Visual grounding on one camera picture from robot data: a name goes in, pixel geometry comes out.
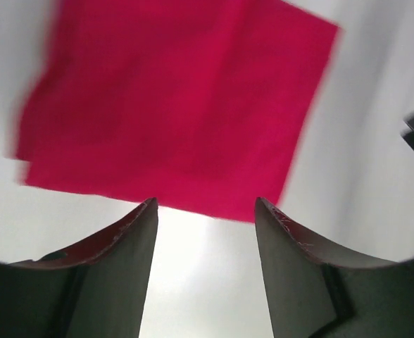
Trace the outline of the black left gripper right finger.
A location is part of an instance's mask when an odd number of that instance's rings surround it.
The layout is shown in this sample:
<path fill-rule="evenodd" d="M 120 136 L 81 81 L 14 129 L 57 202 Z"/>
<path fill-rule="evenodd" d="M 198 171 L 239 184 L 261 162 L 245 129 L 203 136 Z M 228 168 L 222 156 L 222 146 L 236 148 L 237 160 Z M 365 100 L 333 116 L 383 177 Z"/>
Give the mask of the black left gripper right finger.
<path fill-rule="evenodd" d="M 275 337 L 414 337 L 414 258 L 359 253 L 263 198 L 255 225 Z"/>

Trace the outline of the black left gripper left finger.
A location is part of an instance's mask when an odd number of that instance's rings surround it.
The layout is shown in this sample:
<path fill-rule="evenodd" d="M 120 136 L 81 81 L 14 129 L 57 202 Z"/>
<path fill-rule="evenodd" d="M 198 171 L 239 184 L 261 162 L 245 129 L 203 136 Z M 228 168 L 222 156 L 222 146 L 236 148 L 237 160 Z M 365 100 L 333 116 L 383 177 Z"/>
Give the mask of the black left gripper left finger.
<path fill-rule="evenodd" d="M 0 337 L 138 337 L 157 200 L 37 261 L 0 262 Z"/>

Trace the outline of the red t shirt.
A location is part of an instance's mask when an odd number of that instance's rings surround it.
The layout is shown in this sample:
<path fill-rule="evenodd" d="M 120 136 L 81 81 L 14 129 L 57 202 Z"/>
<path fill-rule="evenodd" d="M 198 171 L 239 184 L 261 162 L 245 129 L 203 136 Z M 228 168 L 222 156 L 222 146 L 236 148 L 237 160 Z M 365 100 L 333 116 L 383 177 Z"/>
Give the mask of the red t shirt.
<path fill-rule="evenodd" d="M 251 222 L 282 195 L 338 32 L 285 1 L 57 1 L 21 180 Z"/>

